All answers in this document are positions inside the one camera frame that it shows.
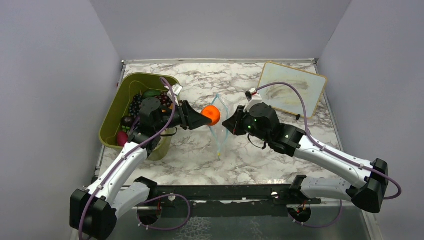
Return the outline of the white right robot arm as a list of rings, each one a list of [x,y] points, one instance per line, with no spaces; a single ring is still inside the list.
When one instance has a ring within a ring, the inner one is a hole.
[[[381,211],[389,184],[386,161],[360,159],[309,138],[304,130],[281,123],[276,111],[265,103],[254,105],[249,112],[238,106],[222,125],[235,136],[256,137],[276,153],[311,162],[340,177],[339,180],[305,177],[288,190],[292,202],[330,198],[349,201],[369,213]]]

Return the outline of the clear zip top bag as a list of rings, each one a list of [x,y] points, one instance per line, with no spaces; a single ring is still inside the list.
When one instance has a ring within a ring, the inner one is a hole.
[[[230,147],[230,139],[232,134],[223,126],[223,122],[233,116],[236,105],[223,95],[216,94],[211,102],[220,112],[220,119],[217,124],[210,126],[209,130],[214,140],[214,149],[216,150],[216,158],[221,159],[226,154],[226,150]]]

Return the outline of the orange toy fruit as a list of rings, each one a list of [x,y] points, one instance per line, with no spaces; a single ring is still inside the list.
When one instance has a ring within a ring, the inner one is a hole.
[[[208,126],[212,127],[219,123],[221,119],[220,110],[214,105],[208,105],[201,111],[201,114],[211,120]]]

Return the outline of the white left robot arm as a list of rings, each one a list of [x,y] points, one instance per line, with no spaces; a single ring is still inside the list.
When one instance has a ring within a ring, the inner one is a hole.
[[[79,239],[105,240],[129,209],[140,202],[147,206],[155,203],[157,191],[150,186],[136,182],[125,191],[121,188],[157,148],[163,131],[177,126],[195,130],[219,119],[219,115],[195,111],[186,100],[168,108],[155,97],[144,99],[138,123],[115,161],[85,190],[76,189],[71,195],[70,226],[78,231]]]

